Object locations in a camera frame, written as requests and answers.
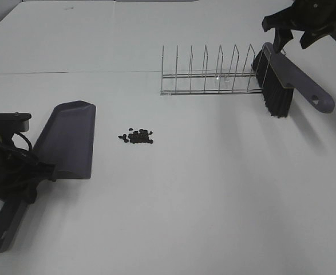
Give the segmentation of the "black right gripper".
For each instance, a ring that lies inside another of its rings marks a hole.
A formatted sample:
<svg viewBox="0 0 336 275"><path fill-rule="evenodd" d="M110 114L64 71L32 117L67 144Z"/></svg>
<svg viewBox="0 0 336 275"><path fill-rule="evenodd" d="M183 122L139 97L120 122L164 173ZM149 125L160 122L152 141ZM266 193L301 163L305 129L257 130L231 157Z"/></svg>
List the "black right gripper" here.
<svg viewBox="0 0 336 275"><path fill-rule="evenodd" d="M302 49L326 36L336 41L336 1L294 1L291 6L267 15L262 21L264 31L275 28L273 49L280 53L294 39L291 30L301 30Z"/></svg>

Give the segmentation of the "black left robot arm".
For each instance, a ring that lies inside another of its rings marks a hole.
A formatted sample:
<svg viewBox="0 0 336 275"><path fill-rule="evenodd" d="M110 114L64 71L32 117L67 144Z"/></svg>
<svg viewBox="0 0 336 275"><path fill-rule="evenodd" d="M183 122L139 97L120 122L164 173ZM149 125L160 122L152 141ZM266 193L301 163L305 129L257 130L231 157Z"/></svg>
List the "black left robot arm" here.
<svg viewBox="0 0 336 275"><path fill-rule="evenodd" d="M55 181L55 165L41 162L24 135L29 113L0 113L0 200L20 197L32 204L43 180Z"/></svg>

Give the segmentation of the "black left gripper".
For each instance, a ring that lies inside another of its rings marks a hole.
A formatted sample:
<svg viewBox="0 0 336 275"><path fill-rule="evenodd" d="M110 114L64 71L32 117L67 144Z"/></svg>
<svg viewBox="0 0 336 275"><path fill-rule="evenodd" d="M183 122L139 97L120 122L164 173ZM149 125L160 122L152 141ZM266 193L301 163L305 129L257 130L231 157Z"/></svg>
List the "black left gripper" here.
<svg viewBox="0 0 336 275"><path fill-rule="evenodd" d="M37 178L31 178L37 167ZM57 180L56 166L39 162L31 152L0 141L0 198L20 192L20 198L33 204L38 196L37 187L43 180Z"/></svg>

